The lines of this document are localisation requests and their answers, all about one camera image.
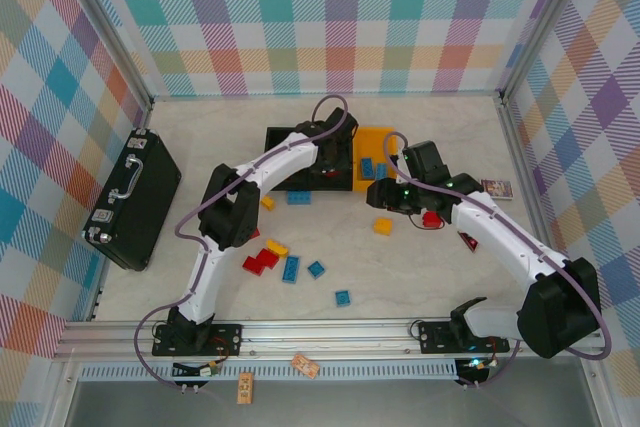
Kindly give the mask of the yellow plastic bin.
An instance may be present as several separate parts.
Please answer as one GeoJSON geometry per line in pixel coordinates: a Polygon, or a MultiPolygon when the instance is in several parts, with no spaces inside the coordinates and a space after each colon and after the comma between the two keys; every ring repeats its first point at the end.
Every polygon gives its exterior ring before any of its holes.
{"type": "MultiPolygon", "coordinates": [[[[353,187],[355,192],[365,192],[374,180],[363,180],[361,176],[360,159],[370,157],[375,165],[386,163],[383,144],[385,137],[393,131],[391,127],[365,127],[358,128],[352,141],[353,150],[353,187]]],[[[388,177],[395,179],[396,174],[388,170],[388,177]]]]}

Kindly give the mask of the purple card box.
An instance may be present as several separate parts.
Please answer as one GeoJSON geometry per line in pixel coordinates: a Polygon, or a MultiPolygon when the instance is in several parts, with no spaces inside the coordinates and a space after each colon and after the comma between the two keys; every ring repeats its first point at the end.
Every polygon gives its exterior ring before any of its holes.
{"type": "Polygon", "coordinates": [[[514,197],[513,188],[510,181],[482,179],[481,185],[484,191],[497,200],[512,200],[514,197]]]}

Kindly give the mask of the orange paper tag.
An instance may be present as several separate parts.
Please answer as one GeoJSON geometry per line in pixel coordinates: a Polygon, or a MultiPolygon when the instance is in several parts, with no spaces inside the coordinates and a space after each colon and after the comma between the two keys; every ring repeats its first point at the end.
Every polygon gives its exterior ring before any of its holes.
{"type": "Polygon", "coordinates": [[[302,375],[315,379],[319,373],[320,366],[302,354],[295,354],[291,360],[292,367],[302,375]]]}

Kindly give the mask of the grey metal shelf panel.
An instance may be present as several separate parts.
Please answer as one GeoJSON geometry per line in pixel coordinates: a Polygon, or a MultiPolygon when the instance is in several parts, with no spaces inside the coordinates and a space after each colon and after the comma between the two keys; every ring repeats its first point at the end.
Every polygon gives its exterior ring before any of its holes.
{"type": "Polygon", "coordinates": [[[156,382],[82,382],[65,427],[600,427],[582,382],[511,374],[465,390],[454,382],[234,381],[180,394],[156,382]]]}

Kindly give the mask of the small wooden block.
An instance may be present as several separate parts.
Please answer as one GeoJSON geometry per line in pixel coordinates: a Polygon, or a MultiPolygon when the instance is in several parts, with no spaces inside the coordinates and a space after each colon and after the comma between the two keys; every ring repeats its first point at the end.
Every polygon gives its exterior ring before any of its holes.
{"type": "Polygon", "coordinates": [[[253,401],[254,374],[242,372],[238,376],[237,404],[250,405],[253,401]]]}

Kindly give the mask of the aluminium rear rail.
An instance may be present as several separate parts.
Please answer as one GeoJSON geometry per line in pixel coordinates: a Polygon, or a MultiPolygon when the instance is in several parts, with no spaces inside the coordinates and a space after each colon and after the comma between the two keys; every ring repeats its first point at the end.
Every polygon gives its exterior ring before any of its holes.
{"type": "Polygon", "coordinates": [[[337,94],[327,94],[321,92],[311,93],[280,93],[280,94],[239,94],[239,95],[190,95],[190,96],[170,96],[157,95],[153,98],[154,103],[159,102],[191,102],[191,101],[231,101],[231,100],[258,100],[258,99],[297,99],[297,98],[317,98],[326,95],[340,95],[344,98],[449,98],[449,97],[489,97],[500,98],[500,92],[495,90],[463,90],[463,91],[424,91],[424,92],[356,92],[337,94]]]}

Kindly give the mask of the long aluminium base rail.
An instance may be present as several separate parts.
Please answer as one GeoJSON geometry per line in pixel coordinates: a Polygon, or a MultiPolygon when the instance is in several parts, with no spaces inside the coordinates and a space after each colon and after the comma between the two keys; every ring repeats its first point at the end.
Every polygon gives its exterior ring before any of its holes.
{"type": "MultiPolygon", "coordinates": [[[[484,340],[471,350],[436,344],[421,336],[418,324],[408,319],[370,320],[243,320],[231,332],[240,340],[237,360],[290,360],[297,353],[320,363],[325,360],[414,359],[508,357],[517,351],[535,353],[513,340],[484,340]]],[[[133,361],[136,359],[134,333],[137,324],[128,321],[69,323],[54,354],[63,361],[133,361]]]]}

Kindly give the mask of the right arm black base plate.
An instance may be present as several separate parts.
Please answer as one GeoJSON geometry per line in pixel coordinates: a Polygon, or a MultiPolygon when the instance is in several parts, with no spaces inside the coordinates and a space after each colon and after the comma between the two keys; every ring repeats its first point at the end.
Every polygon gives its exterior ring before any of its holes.
{"type": "Polygon", "coordinates": [[[451,320],[421,321],[417,326],[422,354],[498,354],[511,350],[508,340],[477,337],[451,320]]]}

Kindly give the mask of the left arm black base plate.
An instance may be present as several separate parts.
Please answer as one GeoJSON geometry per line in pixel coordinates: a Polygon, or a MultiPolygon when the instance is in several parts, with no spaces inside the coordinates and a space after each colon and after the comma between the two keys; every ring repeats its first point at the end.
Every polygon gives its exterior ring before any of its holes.
{"type": "Polygon", "coordinates": [[[152,336],[152,355],[155,357],[235,357],[240,352],[242,326],[179,327],[163,323],[154,327],[152,336]]]}

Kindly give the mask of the aluminium upright post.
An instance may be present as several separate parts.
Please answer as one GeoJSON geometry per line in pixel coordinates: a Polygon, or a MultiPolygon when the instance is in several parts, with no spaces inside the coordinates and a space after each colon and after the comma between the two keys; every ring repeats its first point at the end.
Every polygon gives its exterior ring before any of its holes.
{"type": "Polygon", "coordinates": [[[515,24],[515,37],[507,44],[509,56],[499,80],[496,95],[506,102],[524,81],[551,28],[568,0],[525,0],[515,24]]]}
{"type": "Polygon", "coordinates": [[[153,88],[145,81],[132,52],[140,43],[140,32],[124,0],[81,0],[101,38],[110,49],[136,99],[149,113],[154,106],[153,88]]]}

